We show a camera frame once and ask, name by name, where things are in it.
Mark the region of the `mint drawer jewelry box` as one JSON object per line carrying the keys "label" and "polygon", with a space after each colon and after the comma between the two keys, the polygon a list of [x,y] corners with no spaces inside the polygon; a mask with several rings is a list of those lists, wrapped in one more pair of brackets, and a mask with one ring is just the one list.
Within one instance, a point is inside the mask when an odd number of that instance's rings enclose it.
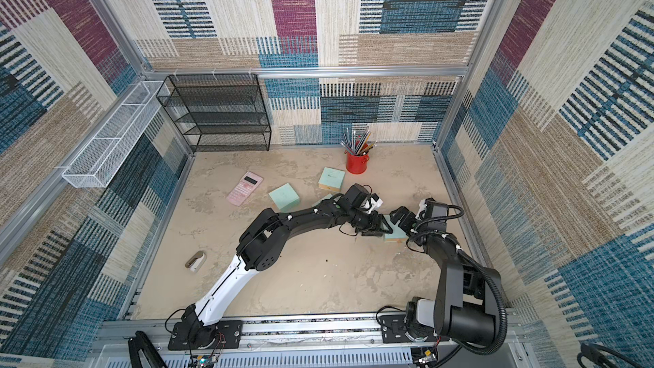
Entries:
{"label": "mint drawer jewelry box", "polygon": [[396,224],[392,223],[390,215],[384,215],[384,219],[390,226],[390,232],[384,234],[385,243],[401,242],[408,239],[406,232]]}

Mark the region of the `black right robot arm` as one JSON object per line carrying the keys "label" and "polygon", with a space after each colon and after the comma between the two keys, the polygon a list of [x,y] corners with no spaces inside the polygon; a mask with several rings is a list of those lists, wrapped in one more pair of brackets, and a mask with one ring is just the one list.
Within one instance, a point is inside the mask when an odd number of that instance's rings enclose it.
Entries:
{"label": "black right robot arm", "polygon": [[463,217],[454,204],[424,199],[417,214],[402,206],[390,214],[390,224],[407,235],[406,246],[432,258],[440,270],[434,300],[414,297],[406,305],[406,335],[413,341],[448,337],[459,347],[493,354],[502,347],[509,322],[499,273],[479,264],[457,238],[448,221]]}

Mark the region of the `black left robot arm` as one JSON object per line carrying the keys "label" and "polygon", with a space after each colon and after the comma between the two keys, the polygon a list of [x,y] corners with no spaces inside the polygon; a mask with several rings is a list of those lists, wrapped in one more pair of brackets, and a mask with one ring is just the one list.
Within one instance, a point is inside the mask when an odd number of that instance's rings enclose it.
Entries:
{"label": "black left robot arm", "polygon": [[354,184],[344,194],[322,199],[294,212],[262,211],[238,240],[233,259],[211,289],[184,309],[171,332],[179,347],[201,349],[228,306],[254,276],[270,269],[287,243],[305,233],[349,225],[356,236],[379,237],[392,232],[388,218],[378,211],[383,201],[365,186]]}

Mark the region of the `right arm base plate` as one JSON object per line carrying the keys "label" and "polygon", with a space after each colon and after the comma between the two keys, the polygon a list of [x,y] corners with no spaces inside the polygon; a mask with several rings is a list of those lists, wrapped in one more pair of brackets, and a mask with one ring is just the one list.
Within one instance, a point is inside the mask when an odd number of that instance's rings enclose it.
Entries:
{"label": "right arm base plate", "polygon": [[436,343],[450,340],[449,337],[437,337],[433,332],[427,336],[410,334],[405,325],[405,315],[403,313],[381,313],[376,316],[376,320],[381,327],[381,337],[384,343]]}

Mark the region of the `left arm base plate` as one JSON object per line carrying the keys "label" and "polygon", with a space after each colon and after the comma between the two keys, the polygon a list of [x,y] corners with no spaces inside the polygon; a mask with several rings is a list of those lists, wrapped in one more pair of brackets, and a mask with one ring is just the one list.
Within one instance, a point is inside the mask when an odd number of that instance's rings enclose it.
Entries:
{"label": "left arm base plate", "polygon": [[189,320],[175,324],[169,351],[237,349],[243,330],[243,320],[221,320],[214,325],[200,326]]}

